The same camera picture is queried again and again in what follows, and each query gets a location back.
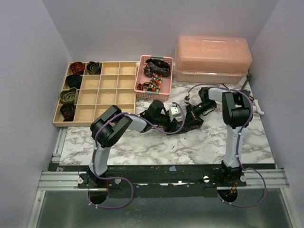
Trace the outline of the dark red rolled tie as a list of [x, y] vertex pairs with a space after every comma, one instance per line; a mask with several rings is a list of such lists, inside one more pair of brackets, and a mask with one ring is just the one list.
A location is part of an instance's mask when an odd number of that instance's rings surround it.
[[74, 104], [63, 104], [60, 108], [60, 113], [64, 118], [64, 122], [70, 122], [74, 120], [76, 106]]

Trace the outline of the red black rolled tie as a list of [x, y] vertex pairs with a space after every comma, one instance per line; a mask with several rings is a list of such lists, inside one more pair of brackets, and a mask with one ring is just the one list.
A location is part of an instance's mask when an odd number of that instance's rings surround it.
[[82, 75], [85, 71], [85, 63], [73, 62], [70, 64], [69, 69], [73, 75]]

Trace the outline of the pink plastic basket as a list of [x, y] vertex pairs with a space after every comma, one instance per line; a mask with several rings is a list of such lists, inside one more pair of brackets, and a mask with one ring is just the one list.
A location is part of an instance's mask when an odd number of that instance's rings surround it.
[[167, 101], [171, 93], [172, 57], [142, 55], [135, 80], [136, 97]]

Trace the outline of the colourful patterned tie in basket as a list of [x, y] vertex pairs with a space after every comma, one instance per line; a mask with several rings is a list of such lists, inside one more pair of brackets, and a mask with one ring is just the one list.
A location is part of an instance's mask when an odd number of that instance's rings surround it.
[[139, 83], [136, 86], [136, 90], [148, 91], [148, 92], [159, 92], [162, 86], [162, 77], [153, 76], [149, 82]]

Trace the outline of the navy floral tie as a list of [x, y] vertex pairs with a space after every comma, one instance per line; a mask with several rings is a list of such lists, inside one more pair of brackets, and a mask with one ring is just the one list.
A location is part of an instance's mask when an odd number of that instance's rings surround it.
[[177, 121], [174, 119], [172, 122], [169, 123], [167, 127], [164, 127], [165, 132], [173, 133], [175, 131], [179, 131], [176, 134], [181, 134], [181, 133], [187, 133], [189, 131], [195, 130], [200, 128], [204, 123], [204, 120], [201, 118], [199, 119], [186, 119], [183, 127], [180, 129], [182, 125], [182, 121]]

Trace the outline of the dark floral tie in basket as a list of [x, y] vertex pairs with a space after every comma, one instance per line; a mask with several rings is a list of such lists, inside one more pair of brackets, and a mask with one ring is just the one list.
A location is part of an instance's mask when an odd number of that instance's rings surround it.
[[145, 61], [144, 74], [147, 77], [152, 77], [154, 74], [161, 77], [169, 77], [171, 74], [171, 67], [168, 63], [160, 59], [148, 59]]

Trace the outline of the wooden compartment tray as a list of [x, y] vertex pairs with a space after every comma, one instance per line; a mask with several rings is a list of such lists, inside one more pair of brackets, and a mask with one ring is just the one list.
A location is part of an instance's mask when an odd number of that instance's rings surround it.
[[[101, 73], [99, 75], [89, 75], [87, 64], [82, 74], [82, 84], [78, 89], [79, 96], [74, 115], [74, 120], [64, 122], [60, 113], [62, 103], [59, 100], [53, 117], [53, 125], [56, 127], [86, 127], [104, 113], [110, 106], [116, 105], [122, 111], [134, 113], [136, 108], [136, 96], [133, 90], [137, 73], [137, 63], [133, 61], [101, 62]], [[64, 76], [61, 91], [69, 90], [66, 85], [66, 77], [72, 75], [68, 64]]]

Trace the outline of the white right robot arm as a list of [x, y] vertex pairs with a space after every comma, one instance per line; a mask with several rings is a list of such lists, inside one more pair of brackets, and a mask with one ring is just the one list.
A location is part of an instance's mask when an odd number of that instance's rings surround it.
[[191, 131], [203, 124], [201, 116], [205, 111], [216, 108], [222, 103], [222, 117], [227, 126], [226, 152], [221, 162], [222, 172], [218, 180], [224, 186], [235, 182], [234, 173], [242, 171], [241, 149], [246, 128], [253, 117], [253, 107], [248, 95], [242, 91], [221, 87], [202, 87], [199, 91], [201, 103], [190, 104], [190, 95], [185, 97], [187, 104], [184, 131]]

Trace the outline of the navy rolled tie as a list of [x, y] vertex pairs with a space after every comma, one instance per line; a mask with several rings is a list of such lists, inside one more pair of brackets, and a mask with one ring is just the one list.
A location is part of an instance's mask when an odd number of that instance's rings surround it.
[[66, 85], [69, 87], [69, 88], [76, 88], [76, 89], [80, 89], [81, 87], [81, 84], [82, 84], [82, 78], [83, 76], [81, 75], [68, 75], [66, 77]]

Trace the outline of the aluminium rail frame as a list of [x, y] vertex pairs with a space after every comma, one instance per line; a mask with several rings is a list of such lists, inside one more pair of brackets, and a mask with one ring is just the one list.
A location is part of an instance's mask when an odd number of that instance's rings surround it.
[[[68, 128], [63, 127], [60, 129], [56, 147], [52, 156], [51, 163], [59, 164], [59, 160], [62, 156], [62, 151], [64, 148], [64, 143], [66, 141]], [[300, 228], [301, 221], [298, 212], [296, 211], [295, 203], [293, 202], [290, 185], [287, 179], [287, 175], [284, 169], [277, 169], [274, 165], [268, 164], [251, 164], [245, 165], [245, 167], [250, 167], [251, 169], [243, 172], [241, 176], [245, 177], [246, 186], [237, 187], [236, 190], [267, 190], [279, 189], [282, 196], [282, 201], [286, 208], [286, 215], [290, 220], [292, 227]], [[55, 171], [45, 171], [40, 175], [38, 189], [36, 194], [36, 202], [33, 206], [28, 227], [36, 228], [39, 222], [39, 216], [42, 209], [42, 204], [47, 191], [83, 191], [86, 190], [76, 190], [74, 186], [76, 182], [74, 180], [65, 180], [63, 177], [58, 178]], [[228, 189], [223, 187], [217, 188], [217, 196], [223, 196]]]

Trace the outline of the olive green rolled tie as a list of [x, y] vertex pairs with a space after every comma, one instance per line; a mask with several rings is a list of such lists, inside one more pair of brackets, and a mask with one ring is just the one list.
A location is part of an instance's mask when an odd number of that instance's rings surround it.
[[73, 104], [76, 105], [78, 101], [79, 92], [75, 87], [69, 90], [63, 90], [59, 95], [59, 100], [62, 104]]

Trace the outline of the green dark rolled tie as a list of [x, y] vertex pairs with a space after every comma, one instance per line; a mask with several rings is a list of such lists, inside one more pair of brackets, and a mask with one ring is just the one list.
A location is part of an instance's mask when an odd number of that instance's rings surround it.
[[102, 63], [90, 61], [86, 68], [89, 75], [99, 75], [101, 73]]

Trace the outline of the pink translucent storage box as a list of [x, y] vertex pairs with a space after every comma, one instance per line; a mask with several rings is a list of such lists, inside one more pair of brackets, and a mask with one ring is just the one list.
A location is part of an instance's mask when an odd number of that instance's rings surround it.
[[175, 48], [178, 82], [237, 84], [251, 63], [244, 38], [180, 36]]

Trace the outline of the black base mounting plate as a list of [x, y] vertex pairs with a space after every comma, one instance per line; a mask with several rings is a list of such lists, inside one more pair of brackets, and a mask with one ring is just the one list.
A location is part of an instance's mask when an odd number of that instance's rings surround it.
[[51, 163], [48, 171], [74, 180], [76, 190], [110, 198], [216, 197], [217, 188], [246, 186], [245, 177], [222, 179], [220, 165], [109, 165], [97, 178], [88, 166], [60, 166]]

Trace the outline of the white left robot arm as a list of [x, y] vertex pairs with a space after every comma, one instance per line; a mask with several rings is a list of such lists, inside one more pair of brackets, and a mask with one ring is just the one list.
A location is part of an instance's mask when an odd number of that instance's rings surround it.
[[120, 140], [126, 130], [145, 133], [154, 126], [166, 128], [170, 122], [169, 113], [165, 111], [164, 104], [160, 100], [154, 100], [149, 108], [139, 115], [123, 112], [116, 105], [110, 106], [90, 126], [95, 146], [89, 165], [92, 172], [89, 182], [96, 188], [104, 185], [104, 173], [107, 171], [110, 149]]

